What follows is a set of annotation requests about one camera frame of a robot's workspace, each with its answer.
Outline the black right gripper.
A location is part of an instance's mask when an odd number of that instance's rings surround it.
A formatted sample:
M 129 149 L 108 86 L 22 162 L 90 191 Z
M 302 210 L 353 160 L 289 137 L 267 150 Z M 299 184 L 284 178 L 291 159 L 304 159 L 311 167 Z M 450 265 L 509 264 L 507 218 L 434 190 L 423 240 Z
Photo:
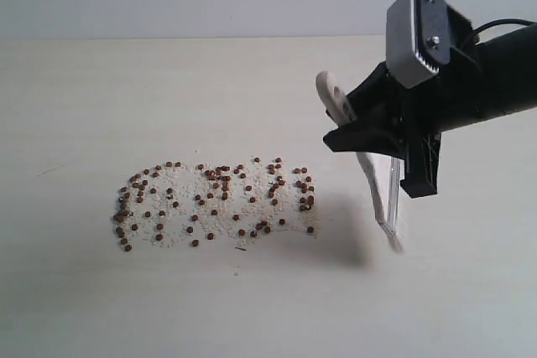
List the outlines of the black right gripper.
M 436 75 L 412 50 L 388 49 L 379 63 L 347 94 L 351 123 L 328 132 L 333 153 L 375 153 L 404 159 L 401 187 L 412 198 L 437 194 L 441 134 L 481 117 L 478 47 L 450 49 L 450 62 Z M 400 126 L 404 139 L 391 129 Z

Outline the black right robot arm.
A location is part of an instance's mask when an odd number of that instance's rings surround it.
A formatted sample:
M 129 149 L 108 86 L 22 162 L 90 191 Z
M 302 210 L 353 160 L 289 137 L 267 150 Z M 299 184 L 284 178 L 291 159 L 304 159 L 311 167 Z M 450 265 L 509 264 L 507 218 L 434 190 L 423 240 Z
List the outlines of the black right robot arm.
M 328 132 L 325 145 L 399 158 L 406 194 L 435 195 L 443 132 L 536 106 L 536 27 L 454 48 L 438 75 L 411 89 L 380 63 L 350 101 L 357 120 Z

